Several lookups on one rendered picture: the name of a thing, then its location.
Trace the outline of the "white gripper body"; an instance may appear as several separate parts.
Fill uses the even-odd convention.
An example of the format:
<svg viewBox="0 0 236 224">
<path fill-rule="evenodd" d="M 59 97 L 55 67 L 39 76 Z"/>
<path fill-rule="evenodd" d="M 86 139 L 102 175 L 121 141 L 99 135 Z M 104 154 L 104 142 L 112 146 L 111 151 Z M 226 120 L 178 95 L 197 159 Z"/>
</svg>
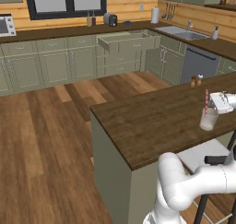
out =
<svg viewBox="0 0 236 224">
<path fill-rule="evenodd" d="M 234 95 L 232 93 L 222 91 L 211 93 L 210 104 L 218 114 L 225 114 L 234 111 Z"/>
</svg>

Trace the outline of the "red white striped straw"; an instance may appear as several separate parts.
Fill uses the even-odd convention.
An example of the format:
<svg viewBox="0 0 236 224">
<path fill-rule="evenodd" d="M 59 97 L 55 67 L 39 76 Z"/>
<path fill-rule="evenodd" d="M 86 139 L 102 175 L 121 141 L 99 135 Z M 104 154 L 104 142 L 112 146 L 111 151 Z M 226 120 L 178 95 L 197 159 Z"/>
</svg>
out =
<svg viewBox="0 0 236 224">
<path fill-rule="evenodd" d="M 204 109 L 204 115 L 207 117 L 207 108 L 208 108 L 208 89 L 205 89 L 205 109 Z"/>
</svg>

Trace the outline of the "clear glass cup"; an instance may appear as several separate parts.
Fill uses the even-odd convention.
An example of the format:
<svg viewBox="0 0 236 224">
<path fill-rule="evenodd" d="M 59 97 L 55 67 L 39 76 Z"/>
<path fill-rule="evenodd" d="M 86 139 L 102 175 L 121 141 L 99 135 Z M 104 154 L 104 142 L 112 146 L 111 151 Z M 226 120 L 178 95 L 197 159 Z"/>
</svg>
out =
<svg viewBox="0 0 236 224">
<path fill-rule="evenodd" d="M 214 108 L 208 108 L 202 111 L 199 126 L 205 131 L 211 131 L 218 119 L 217 111 Z"/>
</svg>

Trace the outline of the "olive open drawer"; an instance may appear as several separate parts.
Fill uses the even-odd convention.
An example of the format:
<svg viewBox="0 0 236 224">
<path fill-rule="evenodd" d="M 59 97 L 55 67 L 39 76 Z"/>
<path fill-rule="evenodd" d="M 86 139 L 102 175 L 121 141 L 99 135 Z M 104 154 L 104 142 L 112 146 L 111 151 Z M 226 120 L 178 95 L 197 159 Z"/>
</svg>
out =
<svg viewBox="0 0 236 224">
<path fill-rule="evenodd" d="M 125 33 L 125 35 L 115 34 L 113 36 L 99 37 L 98 44 L 109 54 L 136 52 L 159 47 L 160 36 L 149 35 L 144 32 Z M 134 47 L 134 44 L 141 44 L 141 46 Z"/>
</svg>

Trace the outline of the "olive dining counter base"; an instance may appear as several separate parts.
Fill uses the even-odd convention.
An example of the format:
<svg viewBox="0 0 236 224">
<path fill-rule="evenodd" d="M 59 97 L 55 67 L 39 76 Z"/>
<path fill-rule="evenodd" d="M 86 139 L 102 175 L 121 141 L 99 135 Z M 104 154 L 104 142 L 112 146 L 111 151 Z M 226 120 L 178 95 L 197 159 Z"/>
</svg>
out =
<svg viewBox="0 0 236 224">
<path fill-rule="evenodd" d="M 155 203 L 157 163 L 131 171 L 93 112 L 90 121 L 95 183 L 112 224 L 143 224 Z"/>
</svg>

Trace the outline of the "grey dishwasher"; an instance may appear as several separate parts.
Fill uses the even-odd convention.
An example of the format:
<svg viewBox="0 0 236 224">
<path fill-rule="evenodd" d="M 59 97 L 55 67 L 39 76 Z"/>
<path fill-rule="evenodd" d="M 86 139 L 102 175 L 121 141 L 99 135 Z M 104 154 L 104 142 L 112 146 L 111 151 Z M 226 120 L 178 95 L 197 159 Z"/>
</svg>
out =
<svg viewBox="0 0 236 224">
<path fill-rule="evenodd" d="M 190 83 L 192 77 L 202 75 L 203 78 L 213 77 L 218 68 L 220 57 L 194 46 L 188 45 L 183 61 L 180 83 Z"/>
</svg>

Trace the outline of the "white stool with black legs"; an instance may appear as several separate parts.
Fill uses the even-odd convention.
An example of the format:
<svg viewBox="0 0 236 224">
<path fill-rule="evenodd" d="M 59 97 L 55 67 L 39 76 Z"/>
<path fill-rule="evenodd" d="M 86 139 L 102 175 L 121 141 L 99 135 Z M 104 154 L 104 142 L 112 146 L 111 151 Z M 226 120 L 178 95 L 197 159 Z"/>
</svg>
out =
<svg viewBox="0 0 236 224">
<path fill-rule="evenodd" d="M 219 165 L 224 164 L 226 157 L 234 146 L 236 140 L 236 130 L 233 132 L 230 142 L 227 147 L 220 144 L 217 139 L 206 141 L 203 144 L 191 147 L 177 154 L 182 161 L 183 166 L 193 174 L 199 166 L 203 165 Z M 201 195 L 201 199 L 195 215 L 194 224 L 200 224 L 204 215 L 207 204 L 208 195 Z M 228 224 L 234 224 L 236 219 L 236 198 L 231 210 L 231 213 L 221 219 L 216 224 L 221 224 L 225 219 L 228 219 Z"/>
</svg>

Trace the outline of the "olive base cupboard run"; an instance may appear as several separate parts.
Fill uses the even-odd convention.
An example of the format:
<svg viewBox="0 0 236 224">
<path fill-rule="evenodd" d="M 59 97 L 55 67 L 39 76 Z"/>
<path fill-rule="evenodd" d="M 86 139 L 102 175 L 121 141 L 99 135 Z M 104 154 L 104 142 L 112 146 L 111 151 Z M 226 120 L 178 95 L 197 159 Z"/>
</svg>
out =
<svg viewBox="0 0 236 224">
<path fill-rule="evenodd" d="M 98 38 L 119 32 L 0 44 L 0 96 L 106 77 L 142 67 L 145 50 L 109 54 Z"/>
<path fill-rule="evenodd" d="M 170 85 L 180 85 L 186 44 L 160 35 L 160 45 L 147 52 L 147 70 Z M 219 56 L 216 75 L 236 72 L 236 61 Z"/>
</svg>

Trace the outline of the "steel sink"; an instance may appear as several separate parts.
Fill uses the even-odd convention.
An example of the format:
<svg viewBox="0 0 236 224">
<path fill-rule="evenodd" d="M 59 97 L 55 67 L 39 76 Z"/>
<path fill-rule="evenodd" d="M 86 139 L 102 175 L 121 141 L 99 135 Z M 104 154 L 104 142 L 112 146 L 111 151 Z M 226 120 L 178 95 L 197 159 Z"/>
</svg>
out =
<svg viewBox="0 0 236 224">
<path fill-rule="evenodd" d="M 176 26 L 160 27 L 160 28 L 157 28 L 157 30 L 163 31 L 165 33 L 168 33 L 170 35 L 173 35 L 175 37 L 179 37 L 188 41 L 201 40 L 207 37 L 205 34 L 179 28 Z"/>
</svg>

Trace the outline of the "white paper towel roll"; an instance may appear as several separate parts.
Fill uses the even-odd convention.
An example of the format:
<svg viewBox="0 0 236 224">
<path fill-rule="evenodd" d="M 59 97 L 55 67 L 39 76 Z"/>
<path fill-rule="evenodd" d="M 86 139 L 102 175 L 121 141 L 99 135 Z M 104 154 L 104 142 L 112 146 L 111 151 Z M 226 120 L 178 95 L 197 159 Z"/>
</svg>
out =
<svg viewBox="0 0 236 224">
<path fill-rule="evenodd" d="M 159 22 L 159 8 L 155 6 L 151 9 L 151 23 L 157 24 L 158 22 Z"/>
</svg>

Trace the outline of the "silver black toaster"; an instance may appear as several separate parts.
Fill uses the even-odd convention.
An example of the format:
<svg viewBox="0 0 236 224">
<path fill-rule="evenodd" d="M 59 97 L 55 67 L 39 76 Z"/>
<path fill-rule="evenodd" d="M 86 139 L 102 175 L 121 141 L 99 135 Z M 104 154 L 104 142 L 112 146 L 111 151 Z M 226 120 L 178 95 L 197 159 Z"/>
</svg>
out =
<svg viewBox="0 0 236 224">
<path fill-rule="evenodd" d="M 112 13 L 105 13 L 103 16 L 103 23 L 110 27 L 116 27 L 118 24 L 118 17 Z"/>
</svg>

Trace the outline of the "black framed window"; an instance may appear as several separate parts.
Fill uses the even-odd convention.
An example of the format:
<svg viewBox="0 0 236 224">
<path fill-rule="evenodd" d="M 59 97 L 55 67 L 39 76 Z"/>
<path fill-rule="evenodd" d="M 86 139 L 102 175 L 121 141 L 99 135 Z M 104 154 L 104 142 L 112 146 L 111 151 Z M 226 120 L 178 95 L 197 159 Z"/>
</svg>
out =
<svg viewBox="0 0 236 224">
<path fill-rule="evenodd" d="M 103 16 L 107 0 L 27 0 L 31 20 Z"/>
</svg>

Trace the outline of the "white toaster oven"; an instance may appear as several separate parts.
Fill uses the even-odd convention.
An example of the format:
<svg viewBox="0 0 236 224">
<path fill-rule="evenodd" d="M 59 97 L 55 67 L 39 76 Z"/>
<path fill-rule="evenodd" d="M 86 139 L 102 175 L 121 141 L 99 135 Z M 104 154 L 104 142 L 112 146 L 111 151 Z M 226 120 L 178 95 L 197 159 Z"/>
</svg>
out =
<svg viewBox="0 0 236 224">
<path fill-rule="evenodd" d="M 0 14 L 0 37 L 16 36 L 13 18 L 10 14 Z"/>
</svg>

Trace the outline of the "hanging kitchen utensils rail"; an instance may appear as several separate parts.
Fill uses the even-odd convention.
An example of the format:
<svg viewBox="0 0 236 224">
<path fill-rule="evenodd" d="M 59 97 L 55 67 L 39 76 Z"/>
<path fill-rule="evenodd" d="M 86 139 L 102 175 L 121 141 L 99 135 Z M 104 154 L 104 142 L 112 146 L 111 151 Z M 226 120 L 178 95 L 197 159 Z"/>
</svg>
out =
<svg viewBox="0 0 236 224">
<path fill-rule="evenodd" d="M 175 9 L 178 5 L 174 3 L 166 3 L 166 10 L 161 15 L 162 18 L 166 18 L 167 20 L 172 20 L 174 18 Z"/>
</svg>

